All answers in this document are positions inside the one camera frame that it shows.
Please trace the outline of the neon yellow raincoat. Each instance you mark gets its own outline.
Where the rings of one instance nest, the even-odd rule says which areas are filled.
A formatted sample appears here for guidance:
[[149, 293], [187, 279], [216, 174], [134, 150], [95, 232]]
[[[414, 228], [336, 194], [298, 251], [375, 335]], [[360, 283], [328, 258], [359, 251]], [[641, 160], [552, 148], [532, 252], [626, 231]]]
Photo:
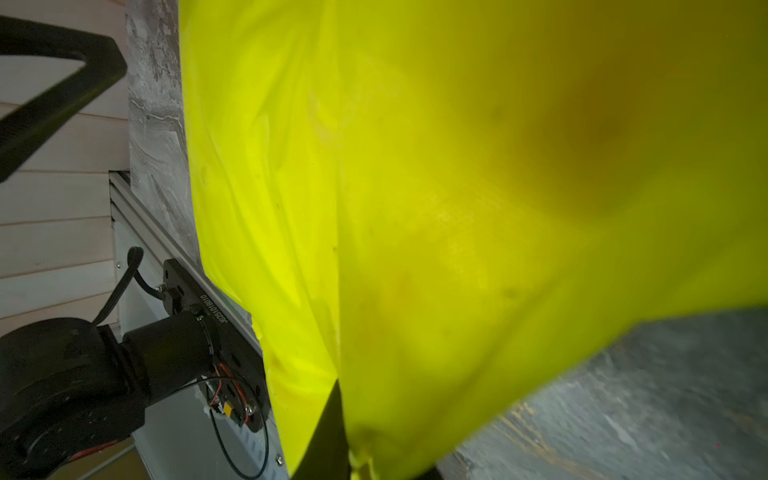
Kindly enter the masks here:
[[406, 479], [648, 321], [767, 301], [763, 1], [183, 1], [206, 275], [296, 473]]

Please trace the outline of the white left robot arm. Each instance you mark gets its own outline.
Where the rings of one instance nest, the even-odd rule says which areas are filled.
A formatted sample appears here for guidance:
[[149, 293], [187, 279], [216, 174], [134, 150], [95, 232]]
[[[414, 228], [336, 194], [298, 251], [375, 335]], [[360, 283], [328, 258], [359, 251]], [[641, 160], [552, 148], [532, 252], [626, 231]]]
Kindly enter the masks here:
[[[7, 16], [1, 52], [81, 64], [3, 117], [3, 179], [127, 70], [110, 37]], [[149, 407], [194, 387], [205, 391], [211, 418], [266, 431], [260, 356], [178, 260], [166, 260], [161, 286], [149, 289], [164, 304], [164, 319], [122, 337], [106, 325], [126, 289], [142, 283], [143, 256], [142, 248], [130, 248], [126, 270], [95, 318], [41, 320], [2, 337], [3, 478], [44, 479], [125, 440], [144, 425]]]

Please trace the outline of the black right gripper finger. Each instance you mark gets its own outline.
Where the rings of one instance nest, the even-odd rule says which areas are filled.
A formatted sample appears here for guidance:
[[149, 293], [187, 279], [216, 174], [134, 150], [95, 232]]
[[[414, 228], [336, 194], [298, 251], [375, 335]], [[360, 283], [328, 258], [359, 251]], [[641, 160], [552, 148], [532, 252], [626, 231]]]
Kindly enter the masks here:
[[345, 431], [341, 389], [335, 382], [292, 480], [349, 480], [349, 445]]

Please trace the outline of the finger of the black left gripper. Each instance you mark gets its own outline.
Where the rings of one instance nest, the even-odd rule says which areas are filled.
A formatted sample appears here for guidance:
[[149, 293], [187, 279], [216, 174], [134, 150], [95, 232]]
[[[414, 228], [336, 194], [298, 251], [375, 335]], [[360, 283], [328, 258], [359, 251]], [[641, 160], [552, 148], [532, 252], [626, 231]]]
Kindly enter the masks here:
[[124, 57], [111, 37], [8, 16], [1, 18], [1, 54], [83, 63], [76, 72], [1, 119], [2, 181], [127, 72]]

